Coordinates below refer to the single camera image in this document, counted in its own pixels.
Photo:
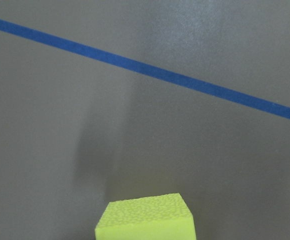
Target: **yellow-green cube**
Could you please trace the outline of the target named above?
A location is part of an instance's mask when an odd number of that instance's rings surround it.
[[[196,240],[193,215],[179,193],[110,202],[96,240]]]

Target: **neon yellow foam block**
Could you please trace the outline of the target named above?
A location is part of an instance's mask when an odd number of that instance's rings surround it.
[[[110,202],[96,240],[196,240],[193,215],[179,193]]]

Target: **gray floor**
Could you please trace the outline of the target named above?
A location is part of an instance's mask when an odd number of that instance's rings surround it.
[[[290,107],[290,1],[0,1],[0,19]],[[0,240],[92,240],[180,192],[199,240],[290,240],[290,120],[0,32]]]

